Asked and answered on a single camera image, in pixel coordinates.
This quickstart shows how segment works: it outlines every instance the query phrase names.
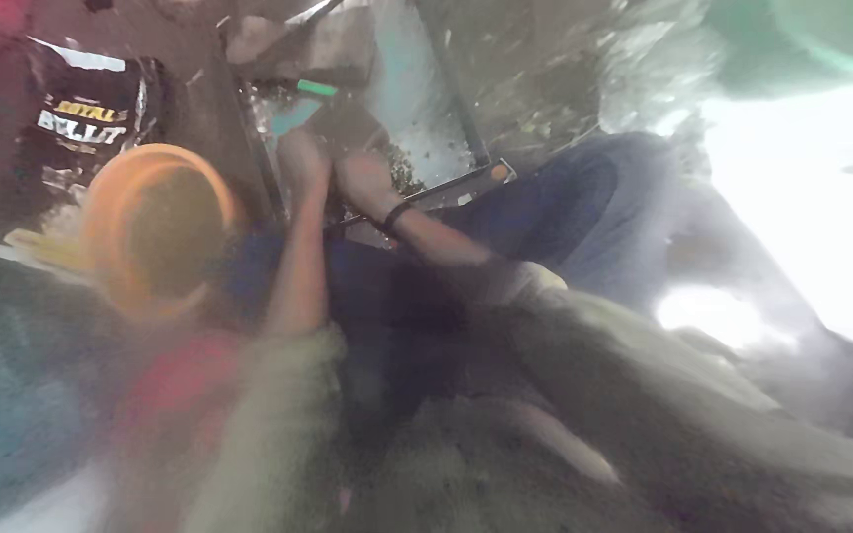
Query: forearm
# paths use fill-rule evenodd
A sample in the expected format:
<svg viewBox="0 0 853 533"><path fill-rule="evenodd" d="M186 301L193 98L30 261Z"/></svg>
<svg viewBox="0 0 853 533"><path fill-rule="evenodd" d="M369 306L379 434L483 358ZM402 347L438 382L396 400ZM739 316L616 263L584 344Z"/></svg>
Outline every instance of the forearm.
<svg viewBox="0 0 853 533"><path fill-rule="evenodd" d="M327 321L324 201L325 196L317 193L299 202L296 208L268 303L269 335L301 335Z"/></svg>
<svg viewBox="0 0 853 533"><path fill-rule="evenodd" d="M396 193L385 195L371 208L371 216L375 221L383 222L402 202ZM489 248L416 208L401 214L392 230L424 260L439 267L477 267L495 258Z"/></svg>

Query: leg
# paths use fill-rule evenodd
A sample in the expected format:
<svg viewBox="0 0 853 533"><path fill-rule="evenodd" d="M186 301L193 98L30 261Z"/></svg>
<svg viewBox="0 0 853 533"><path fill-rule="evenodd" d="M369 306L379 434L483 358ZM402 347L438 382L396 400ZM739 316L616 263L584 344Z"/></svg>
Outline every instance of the leg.
<svg viewBox="0 0 853 533"><path fill-rule="evenodd" d="M607 136L443 218L506 257L547 266L572 288L649 314L665 275L675 175L662 139Z"/></svg>

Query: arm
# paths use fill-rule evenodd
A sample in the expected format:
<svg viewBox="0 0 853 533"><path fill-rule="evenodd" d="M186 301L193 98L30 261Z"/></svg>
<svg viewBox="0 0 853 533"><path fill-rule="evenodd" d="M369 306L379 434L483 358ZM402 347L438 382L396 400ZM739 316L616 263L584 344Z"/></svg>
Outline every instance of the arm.
<svg viewBox="0 0 853 533"><path fill-rule="evenodd" d="M319 458L337 428L335 363L342 352L327 317L322 214L330 163L307 133L279 143L296 208L268 305L265 333L245 355L239 402L219 455L189 510L193 533L302 531L319 518L338 478Z"/></svg>
<svg viewBox="0 0 853 533"><path fill-rule="evenodd" d="M320 328L328 317L322 234L331 161L302 129L281 138L278 153L295 201L265 328L269 335L295 336Z"/></svg>
<svg viewBox="0 0 853 533"><path fill-rule="evenodd" d="M338 161L338 187L377 223L404 201L390 185L385 160L371 153L354 153ZM416 209L400 215L393 230L423 259L439 267L476 267L495 257L488 248Z"/></svg>

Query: person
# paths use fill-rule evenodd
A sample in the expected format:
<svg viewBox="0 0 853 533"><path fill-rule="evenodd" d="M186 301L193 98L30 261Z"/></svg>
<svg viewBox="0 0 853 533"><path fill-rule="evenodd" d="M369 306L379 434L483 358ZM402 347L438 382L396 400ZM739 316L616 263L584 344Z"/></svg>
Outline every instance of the person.
<svg viewBox="0 0 853 533"><path fill-rule="evenodd" d="M660 246L650 207L659 194L642 181L665 170L658 139L588 142L435 216L404 203L375 155L332 165L302 130L279 153L297 183L291 226L183 531L853 530L852 440L788 416L639 313L569 288L646 300L635 276L649 259L634 254ZM388 266L361 261L358 300L337 294L353 266L326 266L333 174L439 285L419 272L414 285L427 291L409 281L402 297L367 290L413 275L402 252ZM647 225L651 236L633 234ZM347 414L365 382L345 367L358 353L352 339L376 346L348 332L374 319L392 327L378 335L403 332L380 337L390 357L423 358L389 381L416 388L416 377L455 364L397 418L362 420L357 438ZM409 320L428 322L426 334L411 341Z"/></svg>

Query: white light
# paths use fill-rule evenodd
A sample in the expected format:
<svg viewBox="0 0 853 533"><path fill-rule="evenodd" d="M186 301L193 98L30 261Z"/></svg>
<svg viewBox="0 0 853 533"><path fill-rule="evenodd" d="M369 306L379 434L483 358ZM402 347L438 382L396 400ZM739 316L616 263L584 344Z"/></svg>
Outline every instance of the white light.
<svg viewBox="0 0 853 533"><path fill-rule="evenodd" d="M660 300L657 321L664 329L693 327L730 348L758 342L764 326L752 304L705 285L674 287Z"/></svg>
<svg viewBox="0 0 853 533"><path fill-rule="evenodd" d="M823 323L853 339L853 87L704 114L713 184Z"/></svg>

